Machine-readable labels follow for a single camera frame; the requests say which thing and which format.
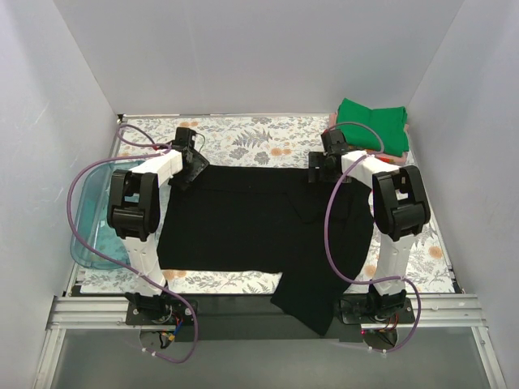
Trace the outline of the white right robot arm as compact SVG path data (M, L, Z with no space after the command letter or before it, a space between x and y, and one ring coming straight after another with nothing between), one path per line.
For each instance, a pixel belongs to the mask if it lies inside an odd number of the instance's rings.
M314 182L334 179L324 216L324 247L333 271L343 280L367 285L366 309L376 322L385 322L405 304L405 275L411 246L431 218L422 176L414 165L399 166L381 160L380 149L355 150L337 125L321 134L324 151L309 154L309 176ZM381 233L380 256L375 279L355 281L343 275L334 263L329 245L329 221L335 196L346 178L353 178L372 191L375 224Z

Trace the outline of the black t-shirt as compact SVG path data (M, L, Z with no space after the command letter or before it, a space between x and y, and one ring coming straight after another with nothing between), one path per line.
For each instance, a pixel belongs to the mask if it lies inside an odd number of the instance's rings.
M334 186L310 183L305 169L211 165L187 189L171 187L159 264L164 270L278 273L272 304L324 335L349 286L324 247ZM362 270L372 239L370 193L360 182L343 184L332 206L331 256L350 279Z

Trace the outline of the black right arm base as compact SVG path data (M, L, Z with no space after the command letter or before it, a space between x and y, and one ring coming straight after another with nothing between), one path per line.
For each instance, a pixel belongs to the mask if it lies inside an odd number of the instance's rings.
M367 294L346 294L338 302L344 324L374 324L382 330L395 329L398 324L414 324L415 314L407 297L383 297L375 301Z

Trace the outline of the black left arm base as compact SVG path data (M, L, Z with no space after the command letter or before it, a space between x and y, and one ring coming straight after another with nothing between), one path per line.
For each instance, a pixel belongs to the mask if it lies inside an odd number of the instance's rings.
M182 325L193 326L193 312L198 311L198 302L189 301L192 310L183 302L169 297L135 297L129 301L126 325Z

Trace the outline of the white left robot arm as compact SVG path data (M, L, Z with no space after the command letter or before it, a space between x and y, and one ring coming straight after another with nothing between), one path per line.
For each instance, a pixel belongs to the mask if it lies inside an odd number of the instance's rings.
M157 296L166 283L157 253L160 188L175 184L185 190L209 166L195 149L198 135L195 130L179 127L173 140L152 145L158 156L128 170L116 169L111 176L107 221L136 270L136 292L151 297L144 313L156 324L166 323L173 313L171 302Z

